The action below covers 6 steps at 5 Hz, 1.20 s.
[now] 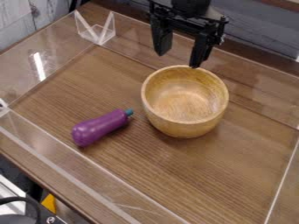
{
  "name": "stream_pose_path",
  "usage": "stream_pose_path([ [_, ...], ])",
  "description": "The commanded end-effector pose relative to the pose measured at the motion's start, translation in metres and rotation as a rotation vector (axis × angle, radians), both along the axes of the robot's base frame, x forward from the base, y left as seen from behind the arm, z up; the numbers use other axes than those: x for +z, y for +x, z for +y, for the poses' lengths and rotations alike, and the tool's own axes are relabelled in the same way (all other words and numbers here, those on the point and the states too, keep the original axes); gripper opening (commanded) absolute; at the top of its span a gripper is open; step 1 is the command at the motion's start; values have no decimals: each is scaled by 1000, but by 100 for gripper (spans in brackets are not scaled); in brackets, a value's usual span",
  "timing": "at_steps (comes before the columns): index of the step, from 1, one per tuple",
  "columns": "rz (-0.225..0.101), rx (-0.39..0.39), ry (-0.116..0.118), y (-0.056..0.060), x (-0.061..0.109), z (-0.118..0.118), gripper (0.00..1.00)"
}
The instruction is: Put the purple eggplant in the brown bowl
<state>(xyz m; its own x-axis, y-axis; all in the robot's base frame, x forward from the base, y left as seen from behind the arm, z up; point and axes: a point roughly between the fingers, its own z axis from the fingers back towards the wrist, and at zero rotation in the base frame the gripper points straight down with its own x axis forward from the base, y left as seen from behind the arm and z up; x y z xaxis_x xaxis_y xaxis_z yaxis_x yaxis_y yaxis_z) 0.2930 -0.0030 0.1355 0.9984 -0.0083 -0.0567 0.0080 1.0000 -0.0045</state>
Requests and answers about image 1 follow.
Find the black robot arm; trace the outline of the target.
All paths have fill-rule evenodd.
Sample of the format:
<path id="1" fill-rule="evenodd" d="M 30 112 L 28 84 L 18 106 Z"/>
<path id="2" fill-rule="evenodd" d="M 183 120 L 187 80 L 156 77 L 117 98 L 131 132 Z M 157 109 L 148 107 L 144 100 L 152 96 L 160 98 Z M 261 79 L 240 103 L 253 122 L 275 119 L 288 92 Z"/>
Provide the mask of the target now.
<path id="1" fill-rule="evenodd" d="M 172 49 L 173 32 L 195 38 L 191 49 L 189 67 L 197 68 L 208 59 L 213 46 L 224 42 L 228 18 L 211 7 L 211 0 L 148 1 L 148 17 L 153 50 L 164 56 Z"/>

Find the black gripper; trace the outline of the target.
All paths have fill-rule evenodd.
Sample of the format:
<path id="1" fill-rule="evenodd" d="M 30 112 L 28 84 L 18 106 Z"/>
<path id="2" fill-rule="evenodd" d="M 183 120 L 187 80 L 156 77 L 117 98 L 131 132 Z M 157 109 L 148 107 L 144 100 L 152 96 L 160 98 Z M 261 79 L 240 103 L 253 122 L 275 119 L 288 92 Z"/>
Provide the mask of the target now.
<path id="1" fill-rule="evenodd" d="M 148 0 L 153 49 L 163 56 L 172 48 L 173 30 L 196 36 L 189 67 L 197 68 L 213 45 L 224 42 L 228 17 L 211 7 L 211 0 Z"/>

